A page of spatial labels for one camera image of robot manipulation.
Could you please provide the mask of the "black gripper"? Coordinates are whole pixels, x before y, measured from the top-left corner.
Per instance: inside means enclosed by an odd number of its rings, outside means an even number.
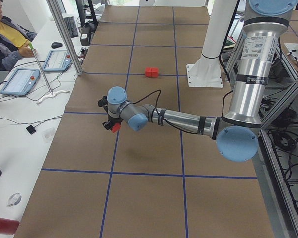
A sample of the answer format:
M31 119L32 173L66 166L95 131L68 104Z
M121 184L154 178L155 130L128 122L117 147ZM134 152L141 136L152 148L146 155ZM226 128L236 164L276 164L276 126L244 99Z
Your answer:
M117 123L122 123L122 119L120 117L112 117L108 115L108 121L103 122L102 125L106 130L112 130L112 126Z

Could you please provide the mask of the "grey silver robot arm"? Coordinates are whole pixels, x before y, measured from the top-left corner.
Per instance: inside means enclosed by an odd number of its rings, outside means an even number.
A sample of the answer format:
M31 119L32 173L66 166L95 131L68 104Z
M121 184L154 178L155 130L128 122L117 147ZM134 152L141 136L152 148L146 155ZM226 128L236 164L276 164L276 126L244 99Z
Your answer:
M234 83L229 110L220 117L205 117L162 109L156 105L139 106L127 98L124 88L115 86L98 101L108 114L103 125L117 132L125 122L139 131L149 122L169 125L182 132L205 135L216 141L225 158L244 162L257 153L262 125L259 108L279 37L286 32L295 0L249 0L246 2L243 32L246 38Z

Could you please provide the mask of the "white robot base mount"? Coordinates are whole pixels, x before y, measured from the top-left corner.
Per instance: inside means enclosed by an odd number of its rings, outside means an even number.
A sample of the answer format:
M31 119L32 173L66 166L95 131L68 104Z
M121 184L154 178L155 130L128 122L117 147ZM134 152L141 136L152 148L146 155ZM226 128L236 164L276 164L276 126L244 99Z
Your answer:
M223 88L220 54L238 5L238 0L214 1L201 56L186 65L189 87Z

